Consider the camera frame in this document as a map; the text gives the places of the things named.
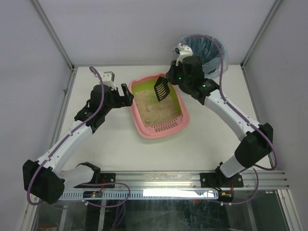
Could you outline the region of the black litter scoop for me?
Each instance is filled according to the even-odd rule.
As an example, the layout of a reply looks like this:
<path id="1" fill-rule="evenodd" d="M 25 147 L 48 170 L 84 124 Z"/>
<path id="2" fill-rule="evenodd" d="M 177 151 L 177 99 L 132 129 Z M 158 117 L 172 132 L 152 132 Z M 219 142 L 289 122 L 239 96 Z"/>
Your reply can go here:
<path id="1" fill-rule="evenodd" d="M 168 79 L 160 76 L 154 85 L 154 91 L 158 102 L 164 100 L 170 94 Z"/>

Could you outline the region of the pink green litter box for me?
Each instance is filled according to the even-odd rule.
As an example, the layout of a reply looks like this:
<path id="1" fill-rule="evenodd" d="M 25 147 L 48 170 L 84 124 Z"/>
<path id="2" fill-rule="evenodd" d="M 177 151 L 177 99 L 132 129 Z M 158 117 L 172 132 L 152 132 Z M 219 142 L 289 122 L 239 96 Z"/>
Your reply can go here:
<path id="1" fill-rule="evenodd" d="M 138 133 L 147 139 L 157 139 L 185 129 L 190 116 L 177 89 L 169 84 L 170 94 L 158 101 L 154 85 L 164 73 L 132 80 L 129 91 L 134 95 L 130 113 Z"/>

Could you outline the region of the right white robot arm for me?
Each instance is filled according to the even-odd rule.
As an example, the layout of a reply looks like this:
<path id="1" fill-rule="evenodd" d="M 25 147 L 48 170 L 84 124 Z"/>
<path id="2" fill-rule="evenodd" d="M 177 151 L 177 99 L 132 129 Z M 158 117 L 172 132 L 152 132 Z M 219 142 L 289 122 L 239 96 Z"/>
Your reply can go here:
<path id="1" fill-rule="evenodd" d="M 215 174 L 205 179 L 208 187 L 229 187 L 234 176 L 255 165 L 272 151 L 273 128 L 250 120 L 224 96 L 214 80 L 205 77 L 199 57 L 190 56 L 183 61 L 173 60 L 166 78 L 201 105 L 218 115 L 239 140 L 232 157 L 221 162 Z"/>

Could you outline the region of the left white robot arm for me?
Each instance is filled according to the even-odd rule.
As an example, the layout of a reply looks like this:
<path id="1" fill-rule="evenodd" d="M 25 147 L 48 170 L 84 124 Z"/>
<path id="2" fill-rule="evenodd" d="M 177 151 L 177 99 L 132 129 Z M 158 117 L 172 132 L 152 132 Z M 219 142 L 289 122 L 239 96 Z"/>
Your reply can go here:
<path id="1" fill-rule="evenodd" d="M 90 99 L 61 139 L 36 161 L 24 163 L 24 189 L 31 205 L 34 204 L 31 195 L 52 205 L 65 190 L 86 184 L 96 187 L 102 183 L 101 169 L 89 162 L 78 164 L 71 170 L 63 170 L 63 167 L 82 142 L 105 122 L 112 109 L 132 106 L 133 94 L 125 83 L 121 84 L 121 88 L 123 95 L 119 94 L 117 87 L 109 84 L 94 86 Z"/>

